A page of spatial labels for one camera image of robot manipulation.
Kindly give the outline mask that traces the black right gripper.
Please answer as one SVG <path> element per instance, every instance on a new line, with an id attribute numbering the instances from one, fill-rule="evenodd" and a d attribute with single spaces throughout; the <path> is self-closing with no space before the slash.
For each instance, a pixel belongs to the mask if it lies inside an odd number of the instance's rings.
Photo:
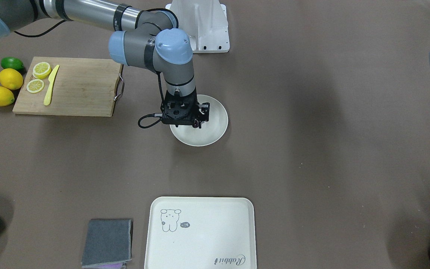
<path id="1" fill-rule="evenodd" d="M 198 123 L 209 121 L 210 103 L 198 103 L 196 107 L 196 121 Z"/>

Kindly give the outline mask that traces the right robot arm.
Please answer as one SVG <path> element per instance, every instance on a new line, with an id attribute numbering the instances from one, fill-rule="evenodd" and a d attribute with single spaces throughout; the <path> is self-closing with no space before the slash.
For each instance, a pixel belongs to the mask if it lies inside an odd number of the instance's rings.
<path id="1" fill-rule="evenodd" d="M 112 60 L 157 75 L 160 112 L 142 116 L 138 124 L 155 118 L 156 123 L 201 128 L 209 121 L 211 104 L 198 100 L 190 38 L 174 12 L 109 0 L 0 0 L 0 38 L 42 19 L 110 32 Z"/>

